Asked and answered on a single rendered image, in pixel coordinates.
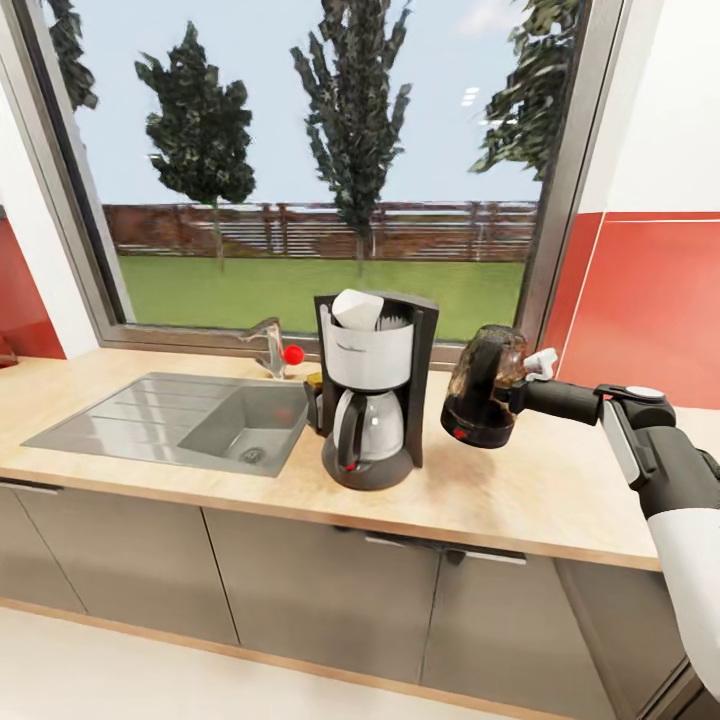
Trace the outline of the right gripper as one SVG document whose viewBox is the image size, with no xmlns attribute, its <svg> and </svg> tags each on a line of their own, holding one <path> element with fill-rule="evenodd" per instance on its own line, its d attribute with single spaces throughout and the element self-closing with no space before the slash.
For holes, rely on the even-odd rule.
<svg viewBox="0 0 720 720">
<path fill-rule="evenodd" d="M 503 403 L 509 403 L 509 413 L 517 416 L 524 410 L 536 410 L 565 418 L 565 405 L 573 383 L 563 383 L 553 378 L 549 381 L 486 378 L 482 383 L 473 383 L 472 388 Z"/>
</svg>

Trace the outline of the bottle of coffee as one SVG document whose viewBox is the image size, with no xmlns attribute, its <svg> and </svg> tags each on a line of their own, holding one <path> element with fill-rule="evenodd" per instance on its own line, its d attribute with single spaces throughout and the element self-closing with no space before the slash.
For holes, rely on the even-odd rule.
<svg viewBox="0 0 720 720">
<path fill-rule="evenodd" d="M 308 397 L 308 410 L 306 422 L 316 434 L 322 433 L 323 426 L 323 386 L 322 373 L 317 372 L 307 376 L 303 381 Z"/>
</svg>

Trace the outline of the paper coffee filter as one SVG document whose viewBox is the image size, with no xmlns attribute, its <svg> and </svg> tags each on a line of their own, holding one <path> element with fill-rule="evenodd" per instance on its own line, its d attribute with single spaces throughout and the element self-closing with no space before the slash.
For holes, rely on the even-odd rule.
<svg viewBox="0 0 720 720">
<path fill-rule="evenodd" d="M 335 299 L 332 312 L 345 329 L 373 331 L 383 305 L 382 297 L 347 289 Z"/>
</svg>

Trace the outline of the electric kettle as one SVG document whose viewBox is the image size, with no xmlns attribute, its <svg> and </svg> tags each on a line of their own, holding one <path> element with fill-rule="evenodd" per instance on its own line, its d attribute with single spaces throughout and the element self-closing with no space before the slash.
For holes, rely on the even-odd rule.
<svg viewBox="0 0 720 720">
<path fill-rule="evenodd" d="M 445 393 L 440 416 L 443 429 L 461 443 L 479 449 L 507 445 L 517 420 L 503 403 L 472 388 L 486 378 L 521 380 L 529 374 L 526 339 L 507 326 L 484 326 L 461 353 Z"/>
</svg>

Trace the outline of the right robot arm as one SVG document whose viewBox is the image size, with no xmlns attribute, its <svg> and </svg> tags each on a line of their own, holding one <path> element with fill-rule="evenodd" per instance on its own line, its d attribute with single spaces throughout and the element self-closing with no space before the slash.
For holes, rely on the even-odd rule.
<svg viewBox="0 0 720 720">
<path fill-rule="evenodd" d="M 652 534 L 682 642 L 699 679 L 720 703 L 720 464 L 697 449 L 668 398 L 643 386 L 556 381 L 554 349 L 524 360 L 521 380 L 486 378 L 472 388 L 517 416 L 536 410 L 596 425 L 609 445 Z"/>
</svg>

